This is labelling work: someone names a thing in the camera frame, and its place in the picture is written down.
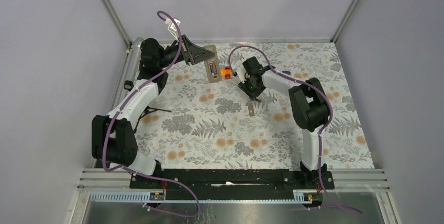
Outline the grey battery cover strip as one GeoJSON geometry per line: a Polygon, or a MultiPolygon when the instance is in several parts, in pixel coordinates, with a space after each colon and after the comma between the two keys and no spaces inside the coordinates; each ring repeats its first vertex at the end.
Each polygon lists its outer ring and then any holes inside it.
{"type": "Polygon", "coordinates": [[[255,113],[254,113],[254,106],[253,106],[252,104],[249,104],[249,105],[248,105],[248,113],[249,113],[249,116],[250,116],[250,117],[255,116],[255,113]]]}

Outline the grey remote control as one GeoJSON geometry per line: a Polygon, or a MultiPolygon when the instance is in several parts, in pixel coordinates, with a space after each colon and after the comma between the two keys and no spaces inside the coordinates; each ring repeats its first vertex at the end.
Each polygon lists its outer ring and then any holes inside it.
{"type": "Polygon", "coordinates": [[[207,46],[204,46],[206,50],[211,51],[214,56],[208,60],[205,60],[205,68],[207,73],[207,78],[210,83],[216,83],[221,81],[221,73],[220,73],[220,64],[219,64],[219,58],[217,55],[217,49],[214,44],[210,44],[207,46]]]}

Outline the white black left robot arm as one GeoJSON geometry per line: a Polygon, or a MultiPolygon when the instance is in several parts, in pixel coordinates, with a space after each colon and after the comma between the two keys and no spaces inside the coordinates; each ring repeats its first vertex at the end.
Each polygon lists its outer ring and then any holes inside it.
{"type": "Polygon", "coordinates": [[[162,183],[162,174],[156,170],[157,161],[138,150],[135,137],[141,119],[155,111],[149,104],[164,90],[170,64],[187,65],[207,63],[216,59],[216,47],[198,46],[186,35],[170,46],[163,47],[154,38],[136,40],[130,56],[139,60],[139,75],[135,81],[125,81],[128,91],[124,100],[107,115],[92,120],[92,156],[102,163],[114,163],[142,175],[142,181],[151,188],[162,183]]]}

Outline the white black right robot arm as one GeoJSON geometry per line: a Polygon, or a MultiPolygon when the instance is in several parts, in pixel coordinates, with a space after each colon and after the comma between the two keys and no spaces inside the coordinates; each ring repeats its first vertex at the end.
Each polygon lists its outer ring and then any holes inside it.
{"type": "Polygon", "coordinates": [[[322,167],[321,142],[319,131],[329,122],[330,110],[320,81],[316,78],[301,81],[277,71],[273,66],[264,66],[257,58],[243,61],[237,72],[240,78],[238,87],[251,100],[259,101],[265,89],[277,91],[290,100],[293,118],[302,129],[303,153],[300,174],[303,186],[314,188],[321,181],[318,169],[322,167]]]}

